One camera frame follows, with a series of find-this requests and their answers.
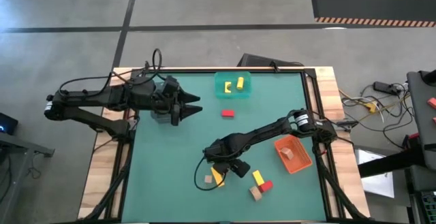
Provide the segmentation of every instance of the white paper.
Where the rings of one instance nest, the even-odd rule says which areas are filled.
[[[358,164],[366,163],[384,156],[370,153],[364,150],[357,150]],[[362,178],[363,190],[378,195],[394,198],[394,182],[392,172]]]

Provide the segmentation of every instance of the wooden table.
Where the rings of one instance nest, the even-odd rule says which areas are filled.
[[[198,69],[210,69],[211,67],[197,67]],[[266,69],[269,67],[242,67],[243,69]],[[281,69],[304,69],[304,68],[314,68],[316,70],[318,86],[321,94],[322,105],[324,108],[324,114],[327,118],[334,121],[339,121],[345,118],[343,113],[343,107],[341,103],[341,98],[339,96],[339,90],[336,83],[336,78],[334,76],[332,67],[281,67]],[[114,71],[116,73],[123,73],[131,70],[132,67],[118,67]],[[193,69],[192,67],[163,67],[162,69],[171,70],[183,70],[183,69]],[[213,69],[237,69],[237,67],[213,67]],[[124,78],[130,78],[130,74],[123,75]],[[111,85],[116,85],[122,83],[118,78],[113,78]],[[314,99],[315,93],[313,92],[312,85],[309,83],[309,93],[311,95],[312,107],[316,108],[316,101]],[[124,112],[113,112],[107,109],[103,109],[102,116],[116,120],[126,117]],[[346,132],[338,131],[338,136],[342,138],[349,139],[349,134]],[[95,140],[95,147],[107,142],[110,139],[107,133],[99,133]],[[337,176],[339,179],[339,185],[342,190],[352,201],[352,203],[359,209],[361,213],[369,217],[369,209],[367,200],[363,191],[362,181],[360,180],[360,175],[356,163],[356,158],[354,156],[354,150],[351,144],[336,140],[332,144],[332,153],[334,158],[334,163],[336,166]],[[127,156],[127,147],[124,145],[122,163]],[[112,175],[112,169],[114,165],[114,159],[116,155],[117,142],[110,142],[109,144],[101,147],[97,150],[91,159],[91,165],[89,168],[87,182],[84,188],[82,203],[80,205],[80,210],[78,213],[78,218],[87,216],[99,200],[103,197],[104,193],[107,191],[110,185],[110,179]],[[338,217],[337,205],[334,198],[334,193],[330,186],[328,185],[328,193],[330,206],[332,209],[332,215]],[[120,192],[122,185],[117,189],[114,203],[112,207],[112,216],[116,217],[117,211],[119,209],[120,202]]]

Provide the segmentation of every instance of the red object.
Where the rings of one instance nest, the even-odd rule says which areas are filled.
[[[410,139],[415,139],[415,138],[418,138],[418,137],[420,137],[419,133],[411,134],[411,135],[409,135],[409,140]]]
[[[271,189],[271,188],[273,187],[273,184],[272,184],[272,183],[273,183],[273,182],[269,180],[269,181],[265,182],[264,184],[260,185],[260,186],[259,186],[259,191],[260,191],[261,193],[264,193],[264,192],[266,192],[267,190]]]
[[[222,110],[221,111],[221,116],[224,117],[234,117],[234,111],[233,110]]]
[[[427,103],[434,109],[436,109],[436,98],[430,98]]]
[[[293,174],[298,172],[306,167],[312,165],[312,159],[307,154],[305,147],[301,144],[300,140],[295,136],[288,135],[280,140],[274,142],[275,150],[279,154],[281,161],[283,162],[286,170]],[[280,153],[282,148],[291,149],[292,153],[294,153],[294,157],[292,159],[287,159],[283,153]]]

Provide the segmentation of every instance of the red block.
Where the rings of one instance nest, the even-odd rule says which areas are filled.
[[[221,116],[224,117],[234,117],[234,111],[233,110],[222,110],[221,111]]]
[[[261,192],[261,193],[264,193],[264,192],[266,192],[267,190],[271,189],[271,188],[273,187],[273,184],[272,184],[272,183],[273,183],[273,182],[269,180],[269,181],[265,182],[264,184],[260,185],[260,186],[259,186],[259,190],[260,190],[260,192]]]
[[[436,98],[430,98],[427,103],[434,109],[436,109]]]

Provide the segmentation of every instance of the hazard stripe mat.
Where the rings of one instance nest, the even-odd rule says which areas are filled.
[[[316,22],[434,27],[436,0],[312,0]]]

